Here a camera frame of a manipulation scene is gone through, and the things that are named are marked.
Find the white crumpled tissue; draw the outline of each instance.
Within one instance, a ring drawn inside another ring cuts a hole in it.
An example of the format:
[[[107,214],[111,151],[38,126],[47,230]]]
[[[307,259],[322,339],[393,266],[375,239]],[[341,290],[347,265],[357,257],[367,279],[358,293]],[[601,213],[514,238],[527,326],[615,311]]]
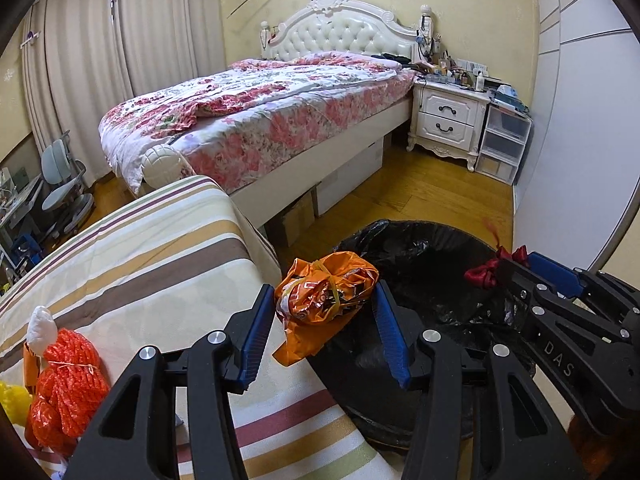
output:
[[[27,327],[27,345],[31,351],[42,357],[44,351],[58,338],[58,327],[51,313],[43,306],[37,306],[31,314]]]

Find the mattress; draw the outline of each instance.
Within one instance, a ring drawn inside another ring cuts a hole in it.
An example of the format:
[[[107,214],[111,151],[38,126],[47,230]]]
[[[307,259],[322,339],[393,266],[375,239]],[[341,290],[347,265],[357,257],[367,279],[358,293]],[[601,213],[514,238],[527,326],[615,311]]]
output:
[[[113,383],[139,348],[191,346],[280,277],[273,248],[219,186],[202,176],[169,184],[63,244],[2,297],[0,380],[22,384],[21,347],[38,304],[95,345]],[[307,362],[285,368],[271,357],[283,341],[275,319],[256,381],[230,396],[249,478],[399,478]],[[193,480],[183,388],[176,410],[185,420],[177,430],[180,478]],[[31,453],[48,473],[62,467],[48,450]]]
[[[232,193],[393,105],[413,79],[398,63],[347,53],[245,60],[119,105],[102,119],[100,138],[135,193],[143,154],[166,142]]]

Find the black trash bag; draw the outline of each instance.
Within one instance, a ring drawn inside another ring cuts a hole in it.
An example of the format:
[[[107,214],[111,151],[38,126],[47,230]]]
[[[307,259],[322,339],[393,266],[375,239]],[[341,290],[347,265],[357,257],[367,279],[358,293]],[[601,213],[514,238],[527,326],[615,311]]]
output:
[[[335,250],[353,251],[373,264],[396,303],[416,310],[426,328],[466,348],[487,351],[493,343],[505,344],[534,373],[512,328],[518,318],[513,301],[464,279],[467,270],[495,256],[483,241],[434,222],[378,220]],[[420,392],[402,390],[391,376],[370,305],[307,360],[366,438],[408,449]],[[472,433],[472,390],[465,387],[462,435]]]

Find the red mesh net bag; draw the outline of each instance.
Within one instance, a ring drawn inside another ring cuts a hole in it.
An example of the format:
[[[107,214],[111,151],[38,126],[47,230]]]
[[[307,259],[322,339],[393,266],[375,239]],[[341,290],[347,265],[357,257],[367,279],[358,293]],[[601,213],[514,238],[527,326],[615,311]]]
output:
[[[100,356],[84,336],[66,328],[44,352],[49,368],[38,377],[29,412],[33,436],[42,447],[69,457],[109,386]]]

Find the drawer handle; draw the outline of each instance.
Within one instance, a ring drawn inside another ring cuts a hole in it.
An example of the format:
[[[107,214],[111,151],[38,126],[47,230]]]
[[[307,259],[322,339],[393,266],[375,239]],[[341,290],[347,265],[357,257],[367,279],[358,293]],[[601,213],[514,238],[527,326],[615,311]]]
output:
[[[454,115],[457,113],[453,108],[451,108],[450,106],[446,106],[446,105],[445,106],[439,106],[438,110],[443,112],[445,108],[448,108],[449,110],[451,110],[451,113],[454,114]]]
[[[440,123],[436,123],[436,128],[437,128],[437,129],[439,129],[441,132],[443,132],[443,133],[445,133],[445,134],[448,134],[449,132],[452,132],[452,131],[453,131],[453,127],[452,127],[452,126],[450,126],[449,128],[447,128],[446,130],[443,130],[443,129],[440,127]]]

